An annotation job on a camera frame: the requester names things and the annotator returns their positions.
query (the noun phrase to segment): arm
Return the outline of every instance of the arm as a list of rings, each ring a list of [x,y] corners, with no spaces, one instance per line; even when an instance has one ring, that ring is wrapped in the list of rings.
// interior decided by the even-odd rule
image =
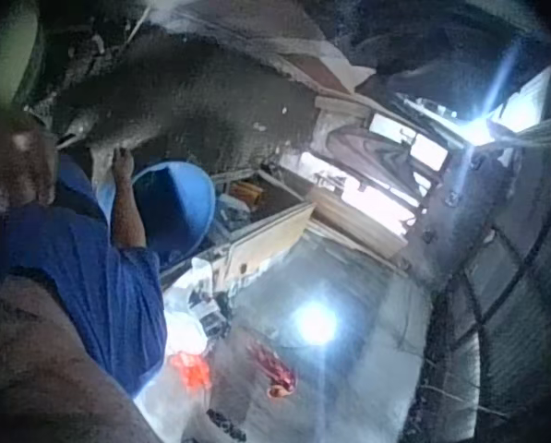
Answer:
[[[117,247],[146,247],[144,223],[139,216],[131,174],[134,159],[126,150],[116,150],[113,159],[115,201],[111,218],[113,243]]]

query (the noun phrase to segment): blue shirt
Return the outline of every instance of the blue shirt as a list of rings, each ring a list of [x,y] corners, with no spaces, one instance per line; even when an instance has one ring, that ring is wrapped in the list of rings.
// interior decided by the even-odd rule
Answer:
[[[86,176],[73,186],[61,166],[61,181],[96,207]],[[5,230],[8,267],[44,274],[87,353],[136,396],[162,366],[166,345],[156,253],[118,249],[104,218],[59,206],[13,209]]]

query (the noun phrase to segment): blue plastic container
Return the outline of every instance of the blue plastic container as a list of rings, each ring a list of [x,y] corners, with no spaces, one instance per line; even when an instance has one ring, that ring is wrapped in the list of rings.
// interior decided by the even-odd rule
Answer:
[[[216,206],[210,177],[185,162],[161,162],[132,179],[148,247],[161,258],[161,269],[191,257],[208,234]],[[111,220],[115,183],[100,186],[97,199]]]

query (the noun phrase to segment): hand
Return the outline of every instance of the hand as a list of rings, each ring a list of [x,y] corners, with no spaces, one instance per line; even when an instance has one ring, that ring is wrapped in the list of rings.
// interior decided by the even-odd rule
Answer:
[[[123,148],[114,151],[113,177],[116,183],[131,183],[131,175],[134,173],[134,157],[129,150]]]
[[[54,201],[57,149],[31,119],[0,119],[0,184],[10,207]]]

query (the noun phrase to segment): person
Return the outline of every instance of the person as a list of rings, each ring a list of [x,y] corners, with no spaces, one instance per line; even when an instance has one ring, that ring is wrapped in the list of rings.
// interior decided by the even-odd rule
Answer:
[[[0,277],[0,396],[19,381],[46,374],[58,381],[67,377],[70,391],[84,388],[91,389],[91,397],[99,395],[96,385],[78,378],[84,372],[104,379],[93,375],[94,362],[135,397],[162,366],[166,324],[159,260],[146,248],[131,185],[133,157],[125,150],[114,154],[109,230],[84,172],[68,156],[58,157],[40,128],[19,121],[0,120],[0,183],[8,197]],[[62,367],[64,362],[72,367]],[[61,393],[56,383],[44,380],[39,394],[47,397],[52,384]],[[29,386],[22,386],[26,400]],[[69,395],[64,398],[70,401]]]

